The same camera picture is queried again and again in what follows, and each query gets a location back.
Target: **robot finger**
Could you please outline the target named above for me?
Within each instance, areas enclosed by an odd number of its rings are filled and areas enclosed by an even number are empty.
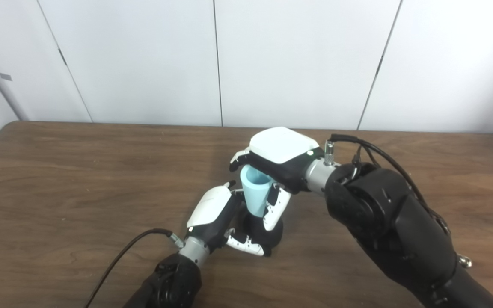
[[[252,239],[243,233],[235,232],[234,228],[227,230],[227,246],[242,252],[269,257],[271,249],[258,243],[252,242]]]
[[[291,196],[292,194],[282,189],[279,183],[273,183],[266,201],[264,214],[264,228],[267,231],[275,228]]]
[[[247,147],[244,150],[235,153],[235,155],[233,155],[233,158],[229,162],[229,171],[237,171],[240,166],[248,164],[249,155],[250,147]]]

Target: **light blue cup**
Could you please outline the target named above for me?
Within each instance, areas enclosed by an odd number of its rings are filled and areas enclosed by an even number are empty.
[[[241,183],[245,194],[246,207],[250,214],[264,217],[267,197],[275,180],[251,165],[243,166]]]

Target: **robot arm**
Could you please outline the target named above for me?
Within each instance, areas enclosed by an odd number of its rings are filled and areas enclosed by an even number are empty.
[[[352,163],[337,164],[335,141],[372,146],[398,166],[385,152],[352,136],[333,135],[323,151],[311,138],[272,128],[252,137],[230,170],[250,164],[289,193],[311,191],[324,197],[329,214],[350,230],[385,275],[427,308],[493,308],[493,296],[458,267],[467,265],[466,258],[456,254],[446,223],[425,205],[404,170],[399,174],[361,163],[361,148]]]
[[[267,254],[260,244],[228,229],[239,205],[242,191],[235,182],[208,190],[187,222],[186,240],[174,239],[180,250],[161,261],[124,308],[188,308],[201,288],[200,268],[217,248],[225,244],[256,255]]]

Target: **metal bolt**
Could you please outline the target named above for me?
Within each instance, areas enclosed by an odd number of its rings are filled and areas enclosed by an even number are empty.
[[[332,166],[334,164],[334,143],[330,140],[324,144],[324,165]]]
[[[470,267],[473,266],[473,261],[471,261],[469,257],[460,254],[458,254],[457,256],[458,256],[458,262],[462,267],[464,267],[464,269],[469,269]]]

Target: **wood grain surface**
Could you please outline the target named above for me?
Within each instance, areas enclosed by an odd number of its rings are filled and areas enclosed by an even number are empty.
[[[84,304],[108,263],[148,228],[184,226],[200,197],[238,179],[233,154],[261,129],[17,121],[0,132],[0,307]],[[331,131],[299,130],[322,142]],[[380,146],[411,173],[452,230],[469,270],[493,293],[493,135],[342,131]],[[338,148],[350,161],[354,146]],[[223,248],[202,269],[196,308],[411,308],[320,197],[300,193],[270,258]],[[176,251],[141,240],[92,307],[121,307]]]

